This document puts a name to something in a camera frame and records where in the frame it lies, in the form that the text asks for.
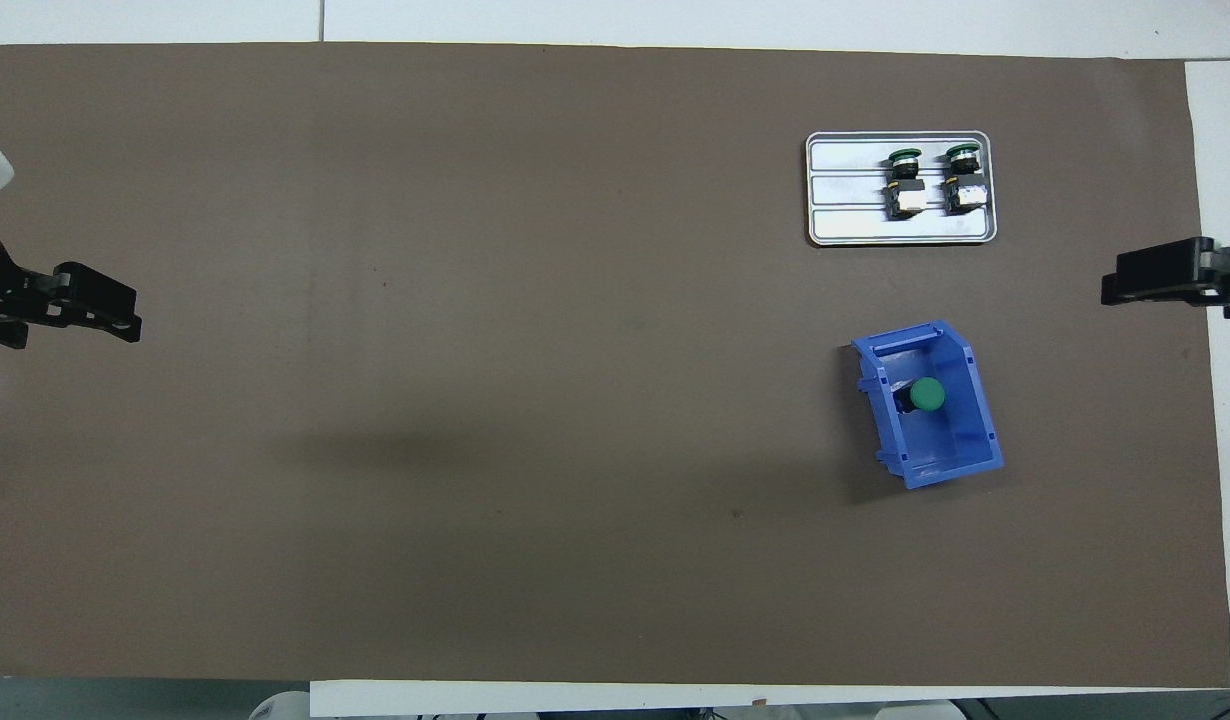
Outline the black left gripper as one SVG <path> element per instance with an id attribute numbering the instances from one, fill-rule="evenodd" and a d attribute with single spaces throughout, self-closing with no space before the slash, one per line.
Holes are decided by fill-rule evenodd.
<path id="1" fill-rule="evenodd" d="M 16 310 L 4 309 L 6 297 L 27 292 L 30 315 L 26 322 Z M 11 258 L 0 240 L 0 345 L 22 350 L 27 345 L 27 322 L 54 329 L 75 327 L 103 331 L 129 343 L 141 338 L 137 314 L 138 292 L 98 270 L 81 263 L 62 263 L 50 273 L 34 273 Z"/>

